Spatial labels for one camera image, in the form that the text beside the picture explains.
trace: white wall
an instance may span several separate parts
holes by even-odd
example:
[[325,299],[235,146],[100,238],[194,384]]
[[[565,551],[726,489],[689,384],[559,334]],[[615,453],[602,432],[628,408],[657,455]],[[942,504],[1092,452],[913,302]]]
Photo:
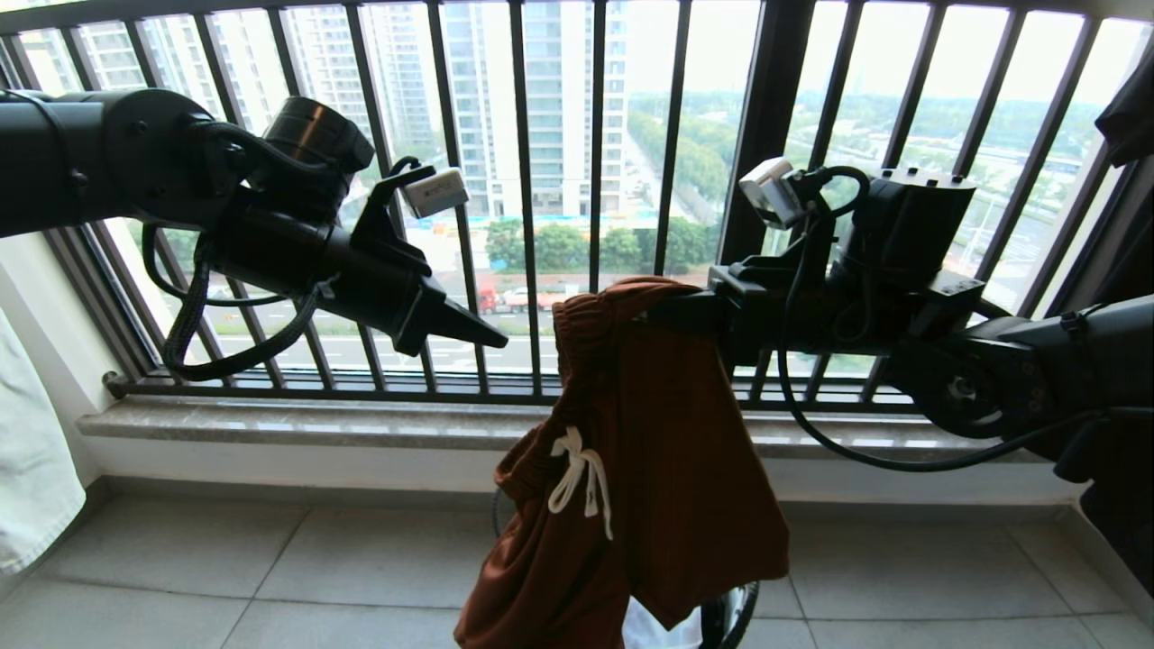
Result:
[[0,239],[0,309],[47,388],[76,475],[88,486],[100,467],[74,423],[112,403],[100,376],[118,366],[42,234]]
[[[105,471],[220,483],[488,492],[500,452],[307,447],[89,438]],[[845,460],[769,460],[780,500],[893,503],[1070,502],[1079,485],[1051,465],[996,463],[949,473],[896,473]]]

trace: white towel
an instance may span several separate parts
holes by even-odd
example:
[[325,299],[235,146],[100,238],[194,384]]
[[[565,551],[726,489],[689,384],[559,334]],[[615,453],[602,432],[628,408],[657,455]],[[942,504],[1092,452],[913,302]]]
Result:
[[83,505],[48,394],[0,311],[0,574],[36,561]]

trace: sky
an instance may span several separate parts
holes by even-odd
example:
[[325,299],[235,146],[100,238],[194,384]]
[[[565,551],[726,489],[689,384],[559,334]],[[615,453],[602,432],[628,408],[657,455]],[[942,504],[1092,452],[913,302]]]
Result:
[[[629,17],[630,89],[668,92],[677,3],[634,0]],[[928,6],[868,2],[857,32],[846,92],[900,96],[917,53]],[[818,2],[801,90],[824,90],[845,20],[844,2]],[[1006,10],[952,6],[923,90],[927,97],[977,97],[986,83]],[[1007,99],[1049,100],[1081,28],[1079,16],[1033,12],[1027,18],[1002,90]],[[744,88],[757,23],[756,0],[695,2],[690,17],[685,89]],[[1094,42],[1076,100],[1106,103],[1129,75],[1144,33],[1141,23],[1108,20]]]

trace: balcony railing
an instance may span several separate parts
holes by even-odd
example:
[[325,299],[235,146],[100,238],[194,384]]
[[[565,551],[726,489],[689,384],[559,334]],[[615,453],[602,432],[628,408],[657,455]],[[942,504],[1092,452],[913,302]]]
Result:
[[[630,22],[642,13],[646,22]],[[797,166],[981,176],[987,188],[947,264],[991,282],[989,298],[1001,306],[1047,314],[1086,233],[1125,189],[1125,170],[1109,169],[1087,121],[1149,46],[1149,18],[1144,0],[90,0],[0,13],[0,88],[168,87],[250,129],[268,124],[276,95],[308,95],[358,121],[375,144],[365,186],[414,152],[406,147],[465,170],[472,203],[433,219],[433,234],[395,206],[395,226],[422,247],[443,245],[429,251],[430,260],[444,253],[447,261],[434,260],[447,269],[443,283],[508,329],[509,350],[430,340],[410,361],[383,336],[319,315],[300,345],[263,367],[189,385],[159,365],[174,312],[142,281],[132,225],[50,232],[125,368],[115,390],[546,404],[561,386],[547,366],[556,357],[548,313],[534,308],[548,292],[542,278],[565,292],[597,291],[638,247],[644,267],[625,270],[700,282],[704,262],[779,249],[732,188],[741,172],[782,152]],[[643,33],[652,47],[637,47]],[[579,69],[565,67],[575,58]],[[630,66],[662,65],[660,92],[630,88],[646,77]],[[276,74],[264,74],[270,66]],[[739,91],[705,96],[711,70],[725,76],[729,68]],[[538,88],[541,79],[555,83]],[[690,105],[702,117],[687,117]],[[646,139],[645,124],[655,136]],[[730,140],[703,144],[711,124]],[[703,159],[722,170],[713,174],[720,187],[690,169]],[[345,219],[357,216],[353,199]],[[497,225],[510,218],[514,226]],[[511,244],[499,247],[500,237]],[[569,256],[557,261],[546,238],[565,237]],[[579,271],[575,245],[587,246]],[[164,271],[179,288],[187,286],[189,251],[181,233],[159,238]],[[487,313],[501,289],[514,284],[516,292],[517,283],[527,308]],[[219,290],[246,297],[249,288],[224,279]],[[193,353],[215,360],[264,340],[286,321],[270,308],[209,309]],[[756,367],[735,371],[748,409],[784,408],[770,360],[764,352]],[[790,361],[808,373],[795,387],[810,410],[912,411],[904,395],[879,385],[884,358]]]

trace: laundry basket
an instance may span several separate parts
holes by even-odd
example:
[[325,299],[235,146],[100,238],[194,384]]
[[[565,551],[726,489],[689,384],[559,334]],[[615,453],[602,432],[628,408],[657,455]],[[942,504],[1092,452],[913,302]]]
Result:
[[[490,514],[493,534],[501,536],[512,516],[514,502],[497,488],[493,493]],[[758,582],[747,583],[702,604],[700,649],[735,649],[745,635],[757,605]]]

